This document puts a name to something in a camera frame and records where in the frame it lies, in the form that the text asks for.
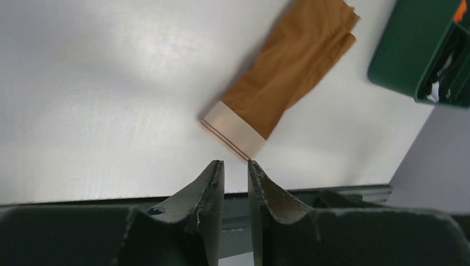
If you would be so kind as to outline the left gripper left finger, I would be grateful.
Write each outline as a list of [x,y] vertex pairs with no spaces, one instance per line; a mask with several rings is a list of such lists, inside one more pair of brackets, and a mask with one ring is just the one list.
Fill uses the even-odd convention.
[[158,265],[218,265],[224,163],[214,160],[189,185],[149,209]]

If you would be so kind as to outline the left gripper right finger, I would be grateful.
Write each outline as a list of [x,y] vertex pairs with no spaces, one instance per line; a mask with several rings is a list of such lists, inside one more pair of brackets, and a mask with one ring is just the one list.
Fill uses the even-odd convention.
[[313,208],[272,181],[260,165],[248,162],[248,199],[255,265],[299,265],[298,223]]

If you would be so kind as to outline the brown underwear beige waistband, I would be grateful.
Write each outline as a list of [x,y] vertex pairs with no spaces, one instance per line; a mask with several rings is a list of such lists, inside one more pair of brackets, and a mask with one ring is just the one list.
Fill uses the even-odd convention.
[[262,150],[283,114],[355,43],[359,21],[344,1],[295,1],[277,20],[252,67],[201,119],[244,162]]

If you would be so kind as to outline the green divided plastic tray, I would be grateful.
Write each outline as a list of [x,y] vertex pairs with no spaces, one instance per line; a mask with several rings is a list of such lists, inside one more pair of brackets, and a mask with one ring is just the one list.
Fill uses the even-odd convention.
[[[375,85],[409,96],[418,103],[469,108],[469,1],[463,21],[453,17],[461,1],[397,1],[368,69]],[[452,33],[467,42],[442,80],[444,97],[426,100],[421,88]]]

